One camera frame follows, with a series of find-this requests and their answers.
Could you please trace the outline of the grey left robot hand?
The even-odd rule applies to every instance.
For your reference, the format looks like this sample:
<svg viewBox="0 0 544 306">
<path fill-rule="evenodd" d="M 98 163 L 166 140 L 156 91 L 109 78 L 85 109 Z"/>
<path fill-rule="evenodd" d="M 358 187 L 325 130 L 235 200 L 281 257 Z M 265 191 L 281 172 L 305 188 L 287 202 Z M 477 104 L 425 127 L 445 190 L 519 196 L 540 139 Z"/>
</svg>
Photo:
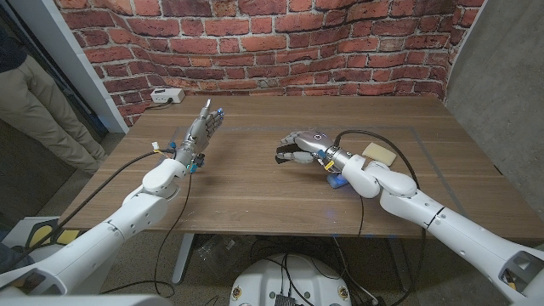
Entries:
<svg viewBox="0 0 544 306">
<path fill-rule="evenodd" d="M 208 146 L 210 138 L 221 126 L 224 113 L 221 108 L 211 111 L 212 101 L 207 100 L 199 116 L 188 128 L 174 159 L 186 167 Z"/>
</svg>

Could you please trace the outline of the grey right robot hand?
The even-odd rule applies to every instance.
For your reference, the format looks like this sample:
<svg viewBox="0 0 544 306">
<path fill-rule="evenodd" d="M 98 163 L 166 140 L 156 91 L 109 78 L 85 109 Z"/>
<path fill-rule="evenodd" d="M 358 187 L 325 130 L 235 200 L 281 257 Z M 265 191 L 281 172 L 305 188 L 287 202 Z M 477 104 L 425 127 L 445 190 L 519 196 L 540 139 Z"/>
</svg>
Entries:
<svg viewBox="0 0 544 306">
<path fill-rule="evenodd" d="M 319 162 L 323 167 L 331 164 L 329 171 L 341 172 L 353 155 L 333 144 L 324 133 L 314 130 L 289 133 L 280 140 L 275 160 L 278 164 Z"/>
</svg>

